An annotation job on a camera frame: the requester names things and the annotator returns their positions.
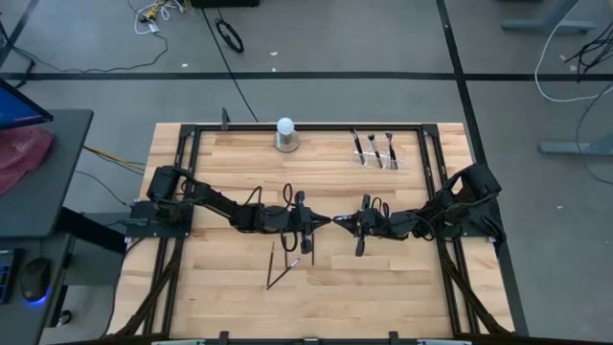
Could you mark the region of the large fluffy silver-ferrule makeup brush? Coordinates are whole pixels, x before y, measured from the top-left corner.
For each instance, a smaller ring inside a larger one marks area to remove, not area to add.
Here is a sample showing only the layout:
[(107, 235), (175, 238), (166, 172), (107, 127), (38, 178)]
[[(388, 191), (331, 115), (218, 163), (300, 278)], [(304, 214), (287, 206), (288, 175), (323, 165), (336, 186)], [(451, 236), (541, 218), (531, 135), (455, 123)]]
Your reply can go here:
[(371, 153), (375, 157), (378, 167), (380, 169), (383, 169), (384, 165), (383, 165), (383, 162), (382, 162), (382, 159), (381, 159), (381, 156), (380, 156), (380, 153), (379, 153), (376, 141), (375, 141), (375, 135), (374, 134), (369, 134), (368, 135), (368, 139), (369, 139), (371, 147), (372, 147)]

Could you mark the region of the clear acrylic brush holder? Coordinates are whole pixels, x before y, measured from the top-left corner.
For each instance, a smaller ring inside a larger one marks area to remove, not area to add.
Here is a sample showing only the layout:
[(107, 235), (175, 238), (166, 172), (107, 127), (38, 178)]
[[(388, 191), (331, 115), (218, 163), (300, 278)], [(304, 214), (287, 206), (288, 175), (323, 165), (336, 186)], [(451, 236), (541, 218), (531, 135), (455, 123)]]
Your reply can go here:
[[(403, 151), (396, 151), (397, 161), (398, 161), (398, 170), (391, 170), (389, 165), (389, 153), (387, 150), (379, 151), (384, 168), (380, 170), (385, 171), (399, 171), (406, 167), (405, 163), (405, 155)], [(362, 153), (355, 150), (350, 158), (350, 161), (359, 166), (369, 168), (369, 169), (379, 169), (376, 159), (371, 153), (371, 149), (366, 149)]]

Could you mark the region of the black keyboard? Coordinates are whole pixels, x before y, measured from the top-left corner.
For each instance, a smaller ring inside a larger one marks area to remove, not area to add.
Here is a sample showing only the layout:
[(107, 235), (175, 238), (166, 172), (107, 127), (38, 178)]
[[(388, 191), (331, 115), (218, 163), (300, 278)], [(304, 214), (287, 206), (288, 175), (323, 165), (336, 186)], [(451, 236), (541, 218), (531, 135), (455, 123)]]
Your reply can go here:
[(14, 249), (0, 249), (0, 305), (10, 301), (15, 263)]

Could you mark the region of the gray desk foot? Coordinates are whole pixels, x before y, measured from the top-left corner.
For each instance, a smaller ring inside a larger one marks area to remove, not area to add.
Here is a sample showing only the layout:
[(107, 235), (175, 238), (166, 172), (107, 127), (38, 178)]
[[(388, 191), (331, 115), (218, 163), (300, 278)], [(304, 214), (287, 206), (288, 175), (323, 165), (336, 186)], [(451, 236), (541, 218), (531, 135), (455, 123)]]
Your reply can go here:
[(542, 154), (613, 156), (613, 132), (594, 141), (540, 141), (537, 148)]
[(524, 31), (541, 34), (585, 35), (596, 26), (591, 21), (571, 20), (568, 16), (580, 0), (556, 0), (554, 7), (540, 18), (506, 19), (501, 28), (507, 31)]

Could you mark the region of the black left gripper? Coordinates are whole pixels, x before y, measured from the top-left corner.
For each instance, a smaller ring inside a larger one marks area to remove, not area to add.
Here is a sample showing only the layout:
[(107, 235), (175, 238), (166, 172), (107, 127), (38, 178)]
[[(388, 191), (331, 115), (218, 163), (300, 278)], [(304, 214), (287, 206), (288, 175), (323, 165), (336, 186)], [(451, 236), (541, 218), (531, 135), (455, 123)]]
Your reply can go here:
[(290, 212), (290, 218), (292, 229), (301, 233), (301, 252), (303, 254), (309, 254), (313, 247), (311, 239), (312, 232), (331, 223), (331, 219), (328, 216), (310, 211), (310, 209), (305, 206), (305, 199), (306, 196), (303, 191), (298, 191), (296, 193), (294, 196), (294, 206)]

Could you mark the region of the medium fluffy black makeup brush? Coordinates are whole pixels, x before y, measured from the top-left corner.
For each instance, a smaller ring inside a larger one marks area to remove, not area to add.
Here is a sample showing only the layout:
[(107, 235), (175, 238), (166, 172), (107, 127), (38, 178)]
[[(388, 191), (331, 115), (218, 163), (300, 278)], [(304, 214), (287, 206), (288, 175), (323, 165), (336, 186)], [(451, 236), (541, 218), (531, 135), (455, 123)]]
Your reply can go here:
[(386, 131), (385, 136), (388, 142), (389, 165), (391, 170), (397, 170), (397, 158), (393, 145), (393, 133)]

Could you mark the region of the black box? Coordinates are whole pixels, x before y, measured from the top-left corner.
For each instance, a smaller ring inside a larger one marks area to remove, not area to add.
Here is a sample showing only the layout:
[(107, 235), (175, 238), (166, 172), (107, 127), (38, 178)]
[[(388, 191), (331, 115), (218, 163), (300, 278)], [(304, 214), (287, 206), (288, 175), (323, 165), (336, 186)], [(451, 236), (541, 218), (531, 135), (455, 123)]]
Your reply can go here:
[(257, 7), (261, 0), (190, 0), (197, 9)]

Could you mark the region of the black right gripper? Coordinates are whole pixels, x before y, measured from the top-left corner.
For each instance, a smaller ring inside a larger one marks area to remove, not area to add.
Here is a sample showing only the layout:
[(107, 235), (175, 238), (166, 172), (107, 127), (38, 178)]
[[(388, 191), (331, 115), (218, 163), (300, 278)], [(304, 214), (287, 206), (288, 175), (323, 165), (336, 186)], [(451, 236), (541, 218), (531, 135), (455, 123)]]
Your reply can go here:
[(385, 218), (372, 205), (369, 195), (363, 195), (360, 212), (335, 216), (333, 222), (357, 237), (356, 257), (363, 256), (366, 244), (365, 238), (367, 236), (382, 238), (385, 235)]

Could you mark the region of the computer monitor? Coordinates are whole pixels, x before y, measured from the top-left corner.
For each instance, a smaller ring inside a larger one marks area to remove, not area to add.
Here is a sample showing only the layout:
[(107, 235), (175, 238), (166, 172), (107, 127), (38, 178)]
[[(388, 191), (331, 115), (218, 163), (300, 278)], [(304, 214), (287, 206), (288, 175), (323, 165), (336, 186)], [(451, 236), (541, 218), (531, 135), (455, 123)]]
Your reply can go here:
[(0, 129), (52, 122), (54, 116), (0, 79)]

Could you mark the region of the black aluminium table frame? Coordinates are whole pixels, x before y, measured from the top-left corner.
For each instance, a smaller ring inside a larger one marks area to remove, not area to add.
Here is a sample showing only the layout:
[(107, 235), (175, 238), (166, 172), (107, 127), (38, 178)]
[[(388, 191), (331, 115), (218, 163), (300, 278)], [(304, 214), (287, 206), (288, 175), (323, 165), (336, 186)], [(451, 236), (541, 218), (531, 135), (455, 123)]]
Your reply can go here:
[[(242, 204), (249, 200), (284, 206), (305, 193), (305, 206), (320, 215), (350, 215), (363, 195), (390, 211), (419, 209), (453, 174), (472, 162), (461, 125), (300, 123), (300, 146), (276, 149), (270, 123), (160, 124), (141, 194), (155, 170), (189, 171)], [(399, 171), (369, 169), (350, 161), (352, 153), (403, 151)], [(510, 322), (497, 256), (504, 243), (472, 225), (453, 241), (413, 236), (393, 241), (357, 238), (333, 221), (315, 234), (315, 266), (292, 234), (240, 233), (228, 220), (193, 207), (191, 226), (153, 236), (136, 227), (141, 243), (132, 247), (119, 281), (105, 341), (124, 345), (244, 343), (323, 345), (397, 344), (404, 340), (457, 339), (473, 345), (519, 340)], [(288, 263), (301, 258), (266, 290), (272, 242), (271, 282)]]

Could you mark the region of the pink cloth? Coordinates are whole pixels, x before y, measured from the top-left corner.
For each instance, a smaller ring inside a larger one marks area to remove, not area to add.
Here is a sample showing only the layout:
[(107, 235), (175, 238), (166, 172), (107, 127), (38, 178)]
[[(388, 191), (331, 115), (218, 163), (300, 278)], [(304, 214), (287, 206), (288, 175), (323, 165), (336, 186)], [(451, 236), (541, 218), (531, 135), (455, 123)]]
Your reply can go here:
[(53, 140), (54, 134), (39, 126), (0, 130), (0, 196), (41, 165)]

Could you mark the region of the black computer mouse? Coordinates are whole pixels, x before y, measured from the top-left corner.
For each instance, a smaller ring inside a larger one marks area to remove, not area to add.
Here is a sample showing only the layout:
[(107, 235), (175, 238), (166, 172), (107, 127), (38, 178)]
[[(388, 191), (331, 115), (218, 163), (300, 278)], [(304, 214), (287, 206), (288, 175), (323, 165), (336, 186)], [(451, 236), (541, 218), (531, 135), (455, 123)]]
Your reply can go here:
[(30, 260), (19, 279), (22, 297), (30, 304), (44, 300), (51, 279), (51, 260), (38, 257)]

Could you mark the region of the white bulb metal table lamp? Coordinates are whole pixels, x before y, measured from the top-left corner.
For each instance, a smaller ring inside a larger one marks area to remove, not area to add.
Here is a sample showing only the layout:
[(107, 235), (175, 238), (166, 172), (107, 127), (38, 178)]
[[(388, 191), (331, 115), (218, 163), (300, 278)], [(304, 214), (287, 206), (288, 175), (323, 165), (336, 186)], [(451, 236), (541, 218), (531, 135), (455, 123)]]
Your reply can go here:
[(299, 135), (291, 119), (281, 118), (276, 124), (276, 129), (274, 144), (277, 150), (289, 153), (300, 146)]

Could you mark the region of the black desk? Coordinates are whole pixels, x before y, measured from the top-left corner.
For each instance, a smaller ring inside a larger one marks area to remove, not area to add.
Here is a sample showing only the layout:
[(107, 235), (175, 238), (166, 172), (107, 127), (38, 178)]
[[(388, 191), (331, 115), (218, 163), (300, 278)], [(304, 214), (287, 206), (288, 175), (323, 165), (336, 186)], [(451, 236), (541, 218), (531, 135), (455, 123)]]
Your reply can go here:
[[(64, 205), (94, 113), (90, 109), (53, 111), (44, 128), (54, 134), (42, 164), (0, 196), (0, 249), (14, 249), (11, 298), (0, 305), (0, 345), (38, 345), (51, 326), (69, 286), (94, 285), (92, 268), (107, 270), (125, 253), (125, 238)], [(43, 301), (30, 304), (19, 279), (27, 262), (51, 260)]]

